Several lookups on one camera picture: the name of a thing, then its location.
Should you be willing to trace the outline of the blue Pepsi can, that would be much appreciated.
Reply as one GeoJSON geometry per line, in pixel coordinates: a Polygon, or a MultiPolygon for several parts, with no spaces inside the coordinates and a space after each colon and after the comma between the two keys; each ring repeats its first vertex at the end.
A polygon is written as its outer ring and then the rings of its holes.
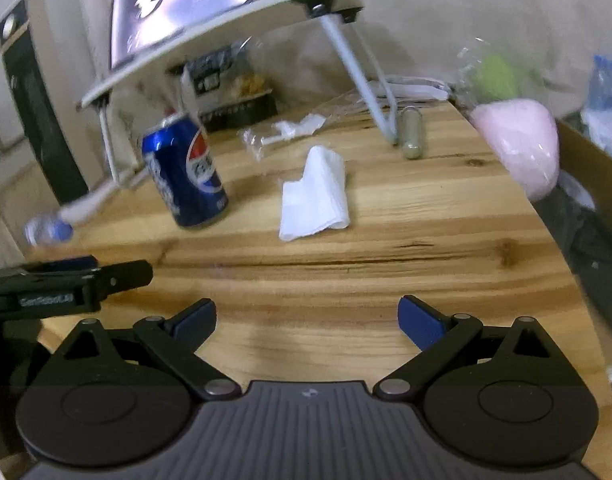
{"type": "Polygon", "coordinates": [[[229,199],[203,130],[187,113],[166,117],[141,143],[145,166],[176,224],[196,228],[215,221],[229,199]]]}

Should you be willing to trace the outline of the white cloth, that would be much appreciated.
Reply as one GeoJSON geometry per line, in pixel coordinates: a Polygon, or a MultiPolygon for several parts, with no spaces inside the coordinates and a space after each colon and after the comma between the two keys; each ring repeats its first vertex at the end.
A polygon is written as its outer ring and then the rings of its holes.
{"type": "Polygon", "coordinates": [[[307,155],[298,181],[283,183],[279,239],[291,242],[350,224],[344,159],[322,145],[307,155]]]}

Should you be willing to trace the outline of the lying clear water bottle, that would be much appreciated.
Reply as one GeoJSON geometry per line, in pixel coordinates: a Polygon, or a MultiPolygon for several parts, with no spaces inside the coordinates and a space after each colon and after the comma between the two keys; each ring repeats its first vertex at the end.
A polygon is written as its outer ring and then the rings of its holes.
{"type": "Polygon", "coordinates": [[[39,214],[27,222],[24,232],[31,246],[54,246],[69,242],[74,228],[56,214],[39,214]]]}

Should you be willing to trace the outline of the black and white space heater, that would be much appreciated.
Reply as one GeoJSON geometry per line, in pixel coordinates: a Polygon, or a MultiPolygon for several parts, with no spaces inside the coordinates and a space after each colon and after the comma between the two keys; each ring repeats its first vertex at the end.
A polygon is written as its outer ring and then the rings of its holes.
{"type": "Polygon", "coordinates": [[[15,0],[6,10],[0,55],[25,136],[56,200],[79,200],[103,180],[104,168],[70,92],[45,0],[15,0]]]}

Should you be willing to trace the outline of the clear plastic wrapper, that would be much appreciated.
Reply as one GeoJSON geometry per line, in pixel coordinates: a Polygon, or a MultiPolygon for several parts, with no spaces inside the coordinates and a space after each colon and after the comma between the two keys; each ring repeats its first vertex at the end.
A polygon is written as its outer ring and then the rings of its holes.
{"type": "Polygon", "coordinates": [[[286,143],[305,136],[313,136],[327,123],[321,114],[310,113],[299,122],[278,120],[270,124],[260,124],[256,128],[246,128],[239,132],[239,137],[246,150],[259,162],[266,154],[286,143]]]}

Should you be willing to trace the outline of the small olive capsule tube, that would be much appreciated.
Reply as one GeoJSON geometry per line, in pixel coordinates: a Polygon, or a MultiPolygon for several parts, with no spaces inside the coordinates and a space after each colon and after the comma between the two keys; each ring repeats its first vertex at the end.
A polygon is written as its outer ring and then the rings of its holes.
{"type": "Polygon", "coordinates": [[[406,159],[416,160],[423,156],[425,127],[420,110],[404,108],[399,114],[399,145],[406,159]]]}

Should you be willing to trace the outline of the pink fluffy object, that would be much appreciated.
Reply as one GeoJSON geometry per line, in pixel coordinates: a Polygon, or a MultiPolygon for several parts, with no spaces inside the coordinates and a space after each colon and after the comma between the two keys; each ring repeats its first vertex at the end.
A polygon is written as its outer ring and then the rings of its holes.
{"type": "Polygon", "coordinates": [[[478,105],[470,122],[531,202],[553,190],[560,172],[559,137],[541,103],[513,99],[478,105]]]}

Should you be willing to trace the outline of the black snack box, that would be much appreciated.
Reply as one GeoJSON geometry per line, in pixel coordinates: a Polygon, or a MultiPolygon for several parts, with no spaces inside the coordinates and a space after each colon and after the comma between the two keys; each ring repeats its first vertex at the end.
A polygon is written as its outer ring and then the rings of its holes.
{"type": "Polygon", "coordinates": [[[242,129],[278,114],[263,73],[263,44],[254,38],[211,51],[184,65],[189,109],[208,133],[242,129]]]}

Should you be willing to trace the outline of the green object in plastic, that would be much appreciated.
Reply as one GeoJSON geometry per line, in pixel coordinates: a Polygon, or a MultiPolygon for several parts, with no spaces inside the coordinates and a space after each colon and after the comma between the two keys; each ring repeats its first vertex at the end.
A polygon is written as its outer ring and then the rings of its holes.
{"type": "Polygon", "coordinates": [[[455,95],[465,107],[514,99],[541,101],[544,93],[538,70],[512,50],[475,38],[458,54],[455,95]]]}

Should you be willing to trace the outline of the pack of water bottles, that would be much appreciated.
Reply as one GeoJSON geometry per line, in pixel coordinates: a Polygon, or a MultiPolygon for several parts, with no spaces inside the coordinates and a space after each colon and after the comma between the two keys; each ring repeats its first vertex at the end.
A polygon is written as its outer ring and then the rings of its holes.
{"type": "Polygon", "coordinates": [[[594,57],[580,117],[591,142],[612,158],[612,58],[594,57]]]}

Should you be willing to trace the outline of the tablet with dark screen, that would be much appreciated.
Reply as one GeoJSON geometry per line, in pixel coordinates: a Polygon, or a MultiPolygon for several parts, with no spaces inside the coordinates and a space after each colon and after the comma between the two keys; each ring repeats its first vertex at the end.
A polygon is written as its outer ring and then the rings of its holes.
{"type": "Polygon", "coordinates": [[[109,68],[118,70],[185,29],[249,0],[112,0],[109,68]]]}

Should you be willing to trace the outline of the white folding lap desk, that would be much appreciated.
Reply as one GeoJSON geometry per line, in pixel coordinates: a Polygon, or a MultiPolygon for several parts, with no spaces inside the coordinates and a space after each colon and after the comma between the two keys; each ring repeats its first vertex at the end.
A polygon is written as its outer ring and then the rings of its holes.
{"type": "Polygon", "coordinates": [[[79,103],[97,111],[112,180],[126,180],[119,172],[108,127],[112,90],[180,74],[210,88],[248,40],[307,20],[321,25],[376,127],[389,143],[396,143],[397,100],[387,90],[390,110],[383,112],[341,29],[355,23],[362,8],[361,0],[112,0],[109,74],[79,103]]]}

